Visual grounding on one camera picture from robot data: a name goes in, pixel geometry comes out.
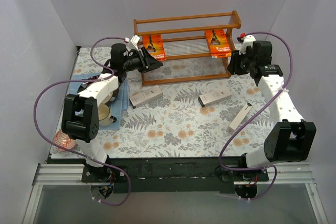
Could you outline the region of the brown wooden three-tier shelf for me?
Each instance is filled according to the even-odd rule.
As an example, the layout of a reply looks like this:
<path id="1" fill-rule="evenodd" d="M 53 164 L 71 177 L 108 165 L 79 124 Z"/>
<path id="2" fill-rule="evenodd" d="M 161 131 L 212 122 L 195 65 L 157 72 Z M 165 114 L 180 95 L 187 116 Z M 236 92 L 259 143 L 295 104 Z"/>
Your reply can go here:
<path id="1" fill-rule="evenodd" d="M 223 29 L 231 50 L 234 28 L 241 27 L 241 20 L 234 10 L 229 13 L 180 16 L 134 20 L 134 33 L 140 37 L 138 45 L 143 47 L 142 36 L 161 35 L 166 54 L 163 66 L 143 73 L 142 85 L 155 86 L 178 82 L 229 78 L 228 58 L 211 57 L 204 31 Z"/>

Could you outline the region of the orange Gillette Fusion razor box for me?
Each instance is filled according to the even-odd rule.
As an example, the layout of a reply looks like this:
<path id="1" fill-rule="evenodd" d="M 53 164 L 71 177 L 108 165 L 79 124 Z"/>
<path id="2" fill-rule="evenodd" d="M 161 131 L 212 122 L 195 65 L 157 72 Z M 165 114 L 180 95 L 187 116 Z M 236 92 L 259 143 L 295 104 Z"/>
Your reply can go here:
<path id="1" fill-rule="evenodd" d="M 228 58 L 232 56 L 232 50 L 223 29 L 205 30 L 204 36 L 212 58 Z"/>

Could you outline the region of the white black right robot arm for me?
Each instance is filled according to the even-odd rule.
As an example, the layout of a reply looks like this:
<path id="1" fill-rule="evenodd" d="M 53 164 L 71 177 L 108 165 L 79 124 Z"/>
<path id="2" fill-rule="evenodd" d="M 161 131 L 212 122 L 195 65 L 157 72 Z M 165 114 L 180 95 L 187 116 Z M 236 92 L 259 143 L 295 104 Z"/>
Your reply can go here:
<path id="1" fill-rule="evenodd" d="M 317 131 L 315 124 L 307 122 L 295 108 L 285 88 L 281 68 L 271 63 L 271 54 L 271 42 L 248 35 L 242 39 L 241 49 L 233 51 L 228 65 L 231 74 L 251 76 L 270 102 L 268 108 L 274 122 L 263 147 L 239 158 L 238 168 L 244 171 L 305 161 Z"/>

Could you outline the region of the white Harry's razor box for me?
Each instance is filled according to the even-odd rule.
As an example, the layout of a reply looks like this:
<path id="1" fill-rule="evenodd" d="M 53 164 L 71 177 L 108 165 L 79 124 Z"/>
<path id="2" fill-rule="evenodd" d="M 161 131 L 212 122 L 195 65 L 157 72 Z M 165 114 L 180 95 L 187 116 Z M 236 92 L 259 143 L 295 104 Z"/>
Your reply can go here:
<path id="1" fill-rule="evenodd" d="M 237 115 L 234 117 L 234 119 L 232 120 L 232 122 L 228 126 L 228 128 L 227 128 L 227 132 L 228 133 L 233 133 L 238 128 L 238 126 L 241 124 L 241 122 L 247 116 L 247 114 L 252 109 L 252 107 L 253 107 L 252 104 L 250 104 L 250 103 L 247 102 L 241 108 L 241 110 L 237 113 Z"/>

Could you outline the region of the white Harry's box black end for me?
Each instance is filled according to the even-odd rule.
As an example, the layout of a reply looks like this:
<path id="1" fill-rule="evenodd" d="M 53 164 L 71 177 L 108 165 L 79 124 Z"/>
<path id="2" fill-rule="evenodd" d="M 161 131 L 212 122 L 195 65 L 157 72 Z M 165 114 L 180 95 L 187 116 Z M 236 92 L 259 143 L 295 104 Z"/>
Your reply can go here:
<path id="1" fill-rule="evenodd" d="M 198 102 L 200 103 L 201 107 L 206 107 L 227 100 L 231 98 L 231 96 L 232 92 L 229 90 L 229 88 L 220 88 L 208 93 L 201 94 L 198 97 Z"/>

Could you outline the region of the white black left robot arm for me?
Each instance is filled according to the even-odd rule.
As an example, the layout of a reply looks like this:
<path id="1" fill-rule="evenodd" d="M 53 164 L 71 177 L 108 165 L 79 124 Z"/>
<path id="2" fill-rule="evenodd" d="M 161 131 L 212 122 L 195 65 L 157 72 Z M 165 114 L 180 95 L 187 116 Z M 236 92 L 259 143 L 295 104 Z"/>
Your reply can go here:
<path id="1" fill-rule="evenodd" d="M 108 155 L 96 136 L 99 131 L 99 105 L 119 88 L 129 71 L 146 73 L 163 66 L 144 48 L 128 48 L 117 43 L 111 46 L 110 59 L 102 66 L 96 79 L 88 80 L 88 86 L 77 94 L 68 94 L 64 100 L 61 130 L 75 140 L 86 162 L 85 167 L 97 180 L 110 179 L 112 169 L 106 166 Z"/>

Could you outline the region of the orange Gillette Styler razor box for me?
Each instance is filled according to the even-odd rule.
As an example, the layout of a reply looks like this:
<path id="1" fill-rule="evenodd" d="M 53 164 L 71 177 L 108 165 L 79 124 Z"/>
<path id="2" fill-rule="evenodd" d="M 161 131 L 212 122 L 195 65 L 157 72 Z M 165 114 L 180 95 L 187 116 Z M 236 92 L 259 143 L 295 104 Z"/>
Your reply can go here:
<path id="1" fill-rule="evenodd" d="M 158 61 L 166 61 L 166 54 L 161 35 L 142 36 L 143 47 Z"/>

